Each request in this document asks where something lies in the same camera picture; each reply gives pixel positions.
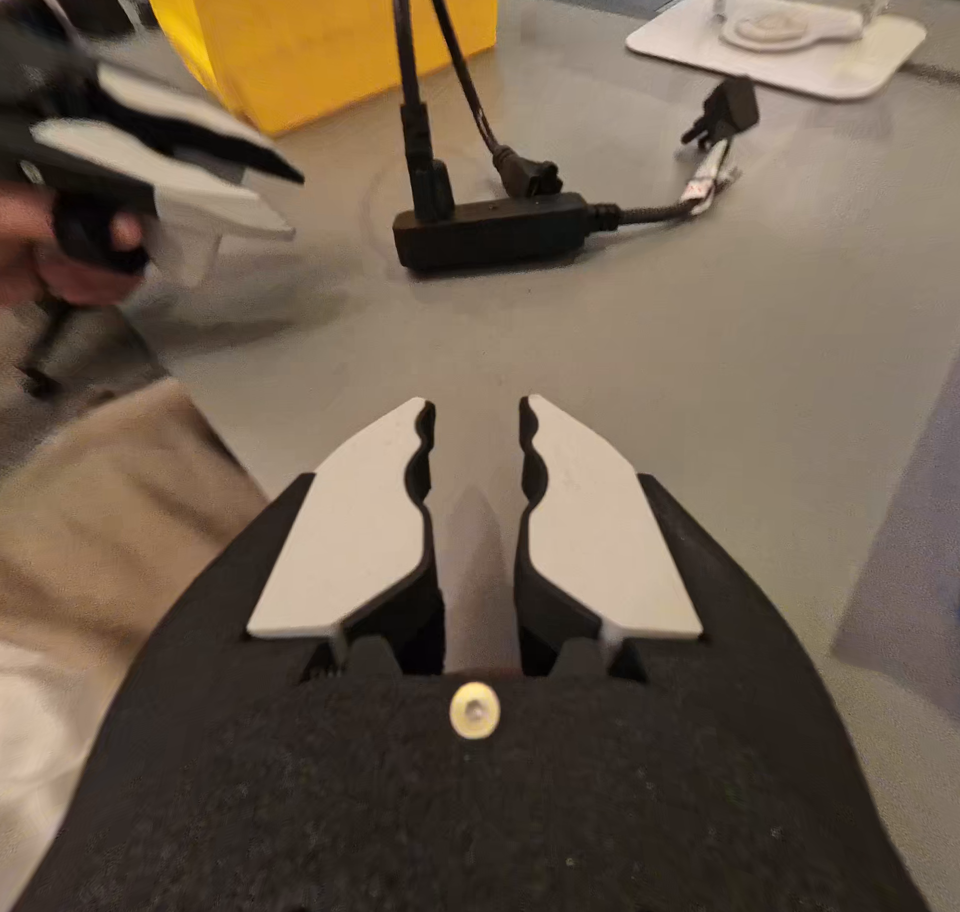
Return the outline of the person's beige trousers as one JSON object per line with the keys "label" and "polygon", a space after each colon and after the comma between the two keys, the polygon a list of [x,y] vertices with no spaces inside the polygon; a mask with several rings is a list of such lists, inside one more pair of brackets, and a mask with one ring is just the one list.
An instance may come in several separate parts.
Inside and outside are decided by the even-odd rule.
{"label": "person's beige trousers", "polygon": [[267,503],[178,381],[87,411],[2,485],[2,640],[123,678]]}

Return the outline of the person's white shirt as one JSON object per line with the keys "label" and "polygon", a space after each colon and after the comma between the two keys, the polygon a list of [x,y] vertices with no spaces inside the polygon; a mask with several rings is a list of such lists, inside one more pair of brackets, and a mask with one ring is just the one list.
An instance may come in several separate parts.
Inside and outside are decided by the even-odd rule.
{"label": "person's white shirt", "polygon": [[62,826],[124,678],[1,646],[1,909],[13,908]]}

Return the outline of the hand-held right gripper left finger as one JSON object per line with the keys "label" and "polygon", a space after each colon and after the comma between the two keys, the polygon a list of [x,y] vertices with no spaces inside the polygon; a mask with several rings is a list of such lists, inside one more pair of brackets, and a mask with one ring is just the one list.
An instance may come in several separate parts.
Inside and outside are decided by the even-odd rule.
{"label": "hand-held right gripper left finger", "polygon": [[434,405],[412,397],[315,469],[246,632],[405,646],[443,609],[426,496]]}

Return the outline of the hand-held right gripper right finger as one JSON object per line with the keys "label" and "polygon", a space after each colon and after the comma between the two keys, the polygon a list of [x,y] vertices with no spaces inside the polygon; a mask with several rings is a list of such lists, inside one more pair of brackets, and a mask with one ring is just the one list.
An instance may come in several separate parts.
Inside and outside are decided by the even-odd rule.
{"label": "hand-held right gripper right finger", "polygon": [[520,402],[519,437],[521,626],[549,646],[699,638],[701,619],[631,463],[540,394]]}

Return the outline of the yellow box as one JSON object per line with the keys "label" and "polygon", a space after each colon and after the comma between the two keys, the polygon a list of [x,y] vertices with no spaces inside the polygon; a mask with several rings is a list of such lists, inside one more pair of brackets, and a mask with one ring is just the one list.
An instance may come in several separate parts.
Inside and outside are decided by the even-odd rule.
{"label": "yellow box", "polygon": [[190,75],[269,136],[400,85],[392,0],[149,0]]}

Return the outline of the grey desk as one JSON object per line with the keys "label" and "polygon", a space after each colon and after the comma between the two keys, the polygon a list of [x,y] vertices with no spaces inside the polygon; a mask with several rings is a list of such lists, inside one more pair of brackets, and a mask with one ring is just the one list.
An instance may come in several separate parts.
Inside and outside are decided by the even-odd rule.
{"label": "grey desk", "polygon": [[928,38],[866,102],[762,90],[741,174],[702,218],[567,263],[415,279],[389,94],[292,133],[302,189],[259,181],[295,251],[225,245],[195,291],[133,313],[270,496],[412,396],[431,458],[450,670],[519,664],[519,401],[534,392],[654,474],[798,633],[928,903],[958,910],[958,726],[832,654],[958,355],[958,3],[898,0]]}

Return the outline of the black power strip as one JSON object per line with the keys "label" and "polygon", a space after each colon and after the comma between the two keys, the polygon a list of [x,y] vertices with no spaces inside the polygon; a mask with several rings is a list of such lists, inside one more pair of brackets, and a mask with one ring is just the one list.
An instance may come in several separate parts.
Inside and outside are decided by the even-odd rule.
{"label": "black power strip", "polygon": [[506,268],[576,252],[593,233],[592,213],[577,194],[505,198],[455,206],[438,222],[400,213],[392,234],[401,265],[418,274]]}

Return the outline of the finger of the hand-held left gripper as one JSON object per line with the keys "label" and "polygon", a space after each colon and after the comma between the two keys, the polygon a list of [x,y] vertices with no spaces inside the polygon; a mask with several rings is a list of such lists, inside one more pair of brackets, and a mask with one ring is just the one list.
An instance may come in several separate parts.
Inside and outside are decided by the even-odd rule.
{"label": "finger of the hand-held left gripper", "polygon": [[151,186],[155,219],[146,247],[164,275],[196,286],[216,264],[222,239],[291,241],[294,229],[257,192],[149,149],[114,126],[93,121],[34,125],[42,147]]}
{"label": "finger of the hand-held left gripper", "polygon": [[305,182],[274,143],[221,107],[114,64],[98,65],[98,111],[147,149],[198,152],[295,184]]}

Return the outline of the person's left hand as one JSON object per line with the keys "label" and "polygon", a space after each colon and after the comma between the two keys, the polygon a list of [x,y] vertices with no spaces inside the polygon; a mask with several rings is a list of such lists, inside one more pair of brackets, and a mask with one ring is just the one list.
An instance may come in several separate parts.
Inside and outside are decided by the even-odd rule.
{"label": "person's left hand", "polygon": [[138,289],[140,278],[75,261],[56,244],[53,194],[1,183],[1,306],[54,294],[80,306],[110,306]]}

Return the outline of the white stand base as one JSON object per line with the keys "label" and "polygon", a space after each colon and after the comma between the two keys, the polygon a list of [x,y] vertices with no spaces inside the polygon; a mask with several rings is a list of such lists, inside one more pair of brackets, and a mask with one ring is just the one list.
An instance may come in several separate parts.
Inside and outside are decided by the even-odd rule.
{"label": "white stand base", "polygon": [[628,52],[830,102],[876,95],[925,41],[918,22],[803,0],[681,0],[627,36]]}

